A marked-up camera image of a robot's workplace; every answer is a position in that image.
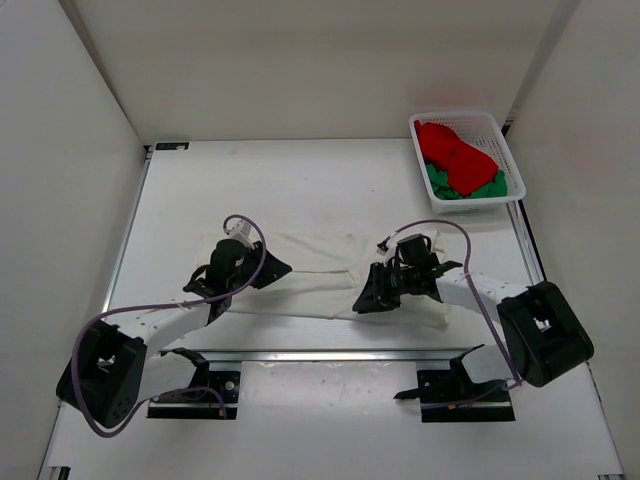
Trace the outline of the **white t shirt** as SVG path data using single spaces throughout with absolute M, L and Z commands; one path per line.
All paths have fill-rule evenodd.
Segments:
M 379 233 L 265 230 L 264 235 L 268 251 L 292 272 L 263 289 L 248 288 L 235 296 L 231 312 L 447 328 L 450 308 L 425 296 L 407 295 L 398 309 L 386 313 L 352 310 L 370 265 L 382 259 Z

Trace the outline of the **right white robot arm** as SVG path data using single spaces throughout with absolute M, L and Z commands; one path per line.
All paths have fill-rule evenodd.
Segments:
M 358 314 L 389 312 L 403 297 L 421 296 L 462 307 L 498 324 L 508 367 L 534 387 L 542 387 L 590 360 L 594 345 L 555 284 L 509 284 L 467 273 L 460 262 L 440 262 L 431 239 L 401 239 L 382 262 L 374 262 L 353 305 Z

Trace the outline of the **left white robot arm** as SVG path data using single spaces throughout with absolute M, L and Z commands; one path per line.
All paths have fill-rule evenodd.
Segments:
M 291 271 L 263 240 L 219 241 L 184 286 L 189 299 L 117 308 L 91 319 L 76 338 L 57 397 L 103 438 L 120 433 L 155 396 L 202 398 L 213 391 L 207 361 L 173 342 L 218 319 L 245 289 L 261 290 Z

